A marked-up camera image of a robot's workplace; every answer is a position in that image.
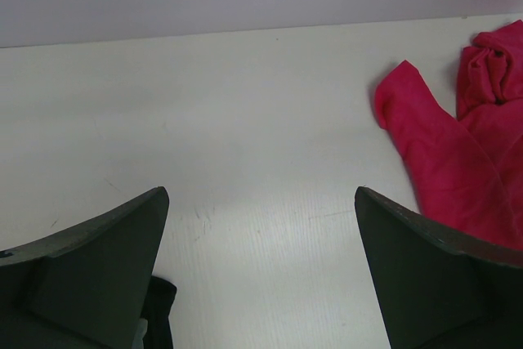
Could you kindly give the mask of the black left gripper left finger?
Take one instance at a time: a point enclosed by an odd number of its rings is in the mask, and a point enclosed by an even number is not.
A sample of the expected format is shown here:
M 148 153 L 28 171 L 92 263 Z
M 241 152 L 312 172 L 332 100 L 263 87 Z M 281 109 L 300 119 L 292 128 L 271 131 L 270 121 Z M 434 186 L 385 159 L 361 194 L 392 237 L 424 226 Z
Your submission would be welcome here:
M 129 348 L 168 215 L 156 187 L 1 252 L 3 348 Z

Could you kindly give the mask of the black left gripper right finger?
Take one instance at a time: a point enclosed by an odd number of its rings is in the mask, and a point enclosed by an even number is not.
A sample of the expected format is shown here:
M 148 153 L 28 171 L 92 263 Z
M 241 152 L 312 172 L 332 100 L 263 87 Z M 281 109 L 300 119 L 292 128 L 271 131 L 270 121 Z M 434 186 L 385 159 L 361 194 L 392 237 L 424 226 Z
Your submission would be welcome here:
M 393 348 L 520 348 L 522 253 L 361 186 L 355 213 Z

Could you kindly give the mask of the pink t shirt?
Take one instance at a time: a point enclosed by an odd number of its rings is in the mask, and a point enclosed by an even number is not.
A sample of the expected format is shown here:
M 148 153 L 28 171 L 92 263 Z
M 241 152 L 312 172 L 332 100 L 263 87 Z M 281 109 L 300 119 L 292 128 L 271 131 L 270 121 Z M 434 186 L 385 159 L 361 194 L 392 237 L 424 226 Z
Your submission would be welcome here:
M 522 23 L 477 34 L 462 51 L 456 112 L 408 61 L 373 107 L 409 173 L 422 213 L 506 248 L 522 247 Z

